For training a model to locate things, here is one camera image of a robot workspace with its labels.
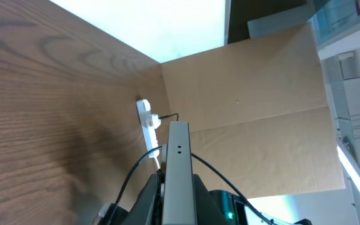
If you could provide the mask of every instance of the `power cord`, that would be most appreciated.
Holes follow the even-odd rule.
[[[246,204],[250,210],[259,218],[261,218],[264,222],[266,222],[269,225],[276,225],[274,223],[274,220],[271,219],[269,220],[268,218],[264,217],[262,215],[262,213],[260,213],[248,200],[247,198],[227,179],[225,178],[218,170],[216,170],[213,166],[211,166],[208,162],[206,162],[205,160],[201,159],[199,156],[195,155],[194,153],[191,153],[191,155],[198,159],[201,163],[203,163],[205,166],[209,167],[213,172],[215,172],[220,178],[223,179],[224,182],[226,182],[226,184],[228,184],[241,198],[241,200],[244,202],[244,204]]]
[[[118,204],[119,204],[119,201],[120,199],[122,198],[122,195],[123,195],[123,192],[124,192],[124,189],[126,188],[126,186],[128,185],[128,182],[130,180],[130,177],[131,175],[134,173],[134,171],[136,170],[136,168],[138,167],[138,165],[140,165],[145,157],[147,157],[149,154],[153,153],[154,151],[157,151],[158,149],[161,149],[162,146],[159,146],[159,147],[155,147],[151,150],[149,150],[148,152],[146,152],[145,154],[143,154],[139,159],[138,161],[134,164],[134,166],[131,168],[130,172],[127,174],[126,176],[126,179],[124,180],[124,183],[122,185],[122,188],[120,189],[120,192],[119,192],[119,195],[117,196],[117,199],[113,205],[113,211],[112,211],[112,214],[111,216],[109,217],[109,221],[107,222],[107,224],[111,225],[112,223],[112,219],[113,219],[113,215],[115,214],[116,210],[118,209]]]
[[[151,150],[149,150],[148,152],[146,152],[145,154],[143,154],[138,161],[134,164],[134,166],[131,168],[131,170],[129,171],[129,173],[127,174],[124,183],[122,185],[122,188],[120,189],[119,195],[116,198],[116,201],[113,205],[113,211],[111,213],[111,216],[109,217],[109,221],[107,222],[107,224],[112,225],[112,219],[113,216],[116,212],[116,210],[118,209],[118,205],[119,205],[119,201],[122,198],[124,189],[126,188],[131,175],[133,175],[133,172],[136,170],[136,168],[144,161],[145,157],[147,157],[149,154],[153,153],[154,151],[157,151],[158,149],[161,149],[162,146],[159,147],[155,147]],[[246,204],[250,210],[259,218],[261,218],[264,222],[266,222],[269,225],[276,225],[274,223],[274,220],[271,219],[269,220],[268,218],[264,217],[248,200],[247,198],[227,179],[225,178],[218,170],[216,170],[213,166],[211,166],[208,162],[206,162],[205,160],[201,159],[199,156],[195,155],[194,153],[191,153],[191,156],[198,159],[200,162],[202,162],[205,166],[207,166],[209,169],[211,169],[213,172],[215,172],[220,178],[223,179],[224,182],[226,182],[226,184],[228,184],[241,198],[241,200],[244,202],[244,204]]]
[[[161,116],[161,117],[159,117],[159,119],[166,119],[166,118],[169,118],[169,117],[174,116],[174,115],[177,116],[176,121],[179,121],[179,114],[178,113],[173,113],[172,115],[167,115],[167,116]]]

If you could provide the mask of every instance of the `green light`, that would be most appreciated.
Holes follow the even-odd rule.
[[[229,219],[233,219],[234,214],[233,214],[232,212],[229,212],[229,213],[227,214],[227,216],[228,216]]]

